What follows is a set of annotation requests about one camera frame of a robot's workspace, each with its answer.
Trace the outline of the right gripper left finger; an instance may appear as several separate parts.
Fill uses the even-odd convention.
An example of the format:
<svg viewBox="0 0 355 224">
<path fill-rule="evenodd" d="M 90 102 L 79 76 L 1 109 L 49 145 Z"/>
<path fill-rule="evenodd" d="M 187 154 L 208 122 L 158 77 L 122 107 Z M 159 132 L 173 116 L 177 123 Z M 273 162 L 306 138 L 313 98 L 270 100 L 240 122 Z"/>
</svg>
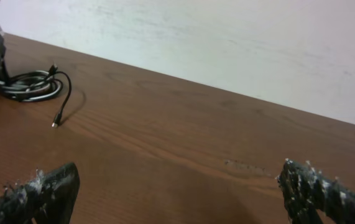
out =
<svg viewBox="0 0 355 224">
<path fill-rule="evenodd" d="M 6 185 L 0 195 L 2 223 L 70 223 L 80 188 L 75 163 L 70 162 L 24 184 Z"/>
</svg>

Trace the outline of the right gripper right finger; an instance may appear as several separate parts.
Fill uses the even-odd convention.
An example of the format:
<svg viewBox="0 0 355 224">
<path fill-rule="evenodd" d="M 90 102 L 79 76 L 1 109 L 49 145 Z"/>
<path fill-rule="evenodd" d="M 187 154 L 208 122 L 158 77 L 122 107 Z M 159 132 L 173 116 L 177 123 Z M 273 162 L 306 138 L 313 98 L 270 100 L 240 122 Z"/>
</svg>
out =
<svg viewBox="0 0 355 224">
<path fill-rule="evenodd" d="M 285 160 L 276 179 L 290 223 L 322 223 L 319 210 L 334 223 L 355 223 L 355 192 L 338 180 L 291 159 Z"/>
</svg>

